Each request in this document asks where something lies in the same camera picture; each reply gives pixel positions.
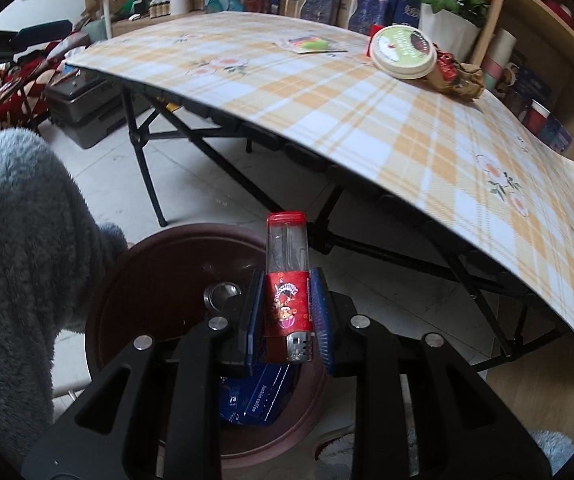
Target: wooden shelf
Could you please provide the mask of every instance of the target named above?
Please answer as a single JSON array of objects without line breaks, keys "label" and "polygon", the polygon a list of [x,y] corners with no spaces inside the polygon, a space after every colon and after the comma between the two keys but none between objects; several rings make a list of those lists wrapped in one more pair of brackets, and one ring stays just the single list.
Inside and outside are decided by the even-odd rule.
[{"label": "wooden shelf", "polygon": [[528,25],[574,66],[574,31],[541,0],[505,0],[503,9]]}]

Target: bottle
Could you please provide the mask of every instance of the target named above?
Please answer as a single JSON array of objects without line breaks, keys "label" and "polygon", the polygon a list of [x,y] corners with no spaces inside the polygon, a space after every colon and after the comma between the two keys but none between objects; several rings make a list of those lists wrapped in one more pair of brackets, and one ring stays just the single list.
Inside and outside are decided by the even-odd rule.
[{"label": "bottle", "polygon": [[158,0],[151,0],[151,3],[149,4],[149,17],[157,18],[159,10]]},{"label": "bottle", "polygon": [[302,212],[267,217],[267,362],[306,363],[313,358],[309,315],[307,221]]}]

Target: folding table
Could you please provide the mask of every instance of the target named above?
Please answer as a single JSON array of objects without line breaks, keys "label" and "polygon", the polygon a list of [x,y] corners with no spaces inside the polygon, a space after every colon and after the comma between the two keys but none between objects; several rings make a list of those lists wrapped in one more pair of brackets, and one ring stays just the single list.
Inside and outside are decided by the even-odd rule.
[{"label": "folding table", "polygon": [[[296,54],[285,42],[316,36],[346,52]],[[404,82],[372,66],[368,38],[328,25],[244,12],[192,16],[98,44],[70,64],[115,78],[142,176],[166,225],[143,147],[188,138],[269,211],[282,206],[209,145],[244,137],[337,183],[309,224],[310,243],[334,246],[461,282],[490,324],[501,355],[478,370],[515,360],[574,331],[574,162],[526,131],[489,92],[473,104]],[[138,125],[130,94],[155,111]],[[184,105],[220,128],[191,130],[165,104]],[[150,133],[158,114],[176,128]],[[445,266],[398,254],[328,229],[344,190],[358,192],[414,226]],[[481,291],[523,304],[507,336]],[[556,328],[523,341],[529,307]]]}]

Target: black case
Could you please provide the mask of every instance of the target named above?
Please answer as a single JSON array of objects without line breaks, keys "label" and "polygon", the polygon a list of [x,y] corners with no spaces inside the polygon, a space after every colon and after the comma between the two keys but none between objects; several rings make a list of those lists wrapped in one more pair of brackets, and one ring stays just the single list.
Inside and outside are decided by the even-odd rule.
[{"label": "black case", "polygon": [[[102,76],[81,71],[79,75],[45,89],[51,119],[78,146],[87,149],[125,124],[120,86]],[[132,94],[134,111],[149,108],[142,97]]]}]

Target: yellow plaid pattern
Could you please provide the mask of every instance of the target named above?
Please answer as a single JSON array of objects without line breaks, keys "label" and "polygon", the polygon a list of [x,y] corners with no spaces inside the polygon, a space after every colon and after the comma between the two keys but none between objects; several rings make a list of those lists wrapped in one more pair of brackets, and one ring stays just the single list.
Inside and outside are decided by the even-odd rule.
[{"label": "yellow plaid pattern", "polygon": [[[316,35],[347,52],[295,54]],[[220,108],[378,183],[521,278],[574,330],[574,162],[490,93],[463,104],[375,69],[368,39],[244,12],[196,16],[70,60]]]}]

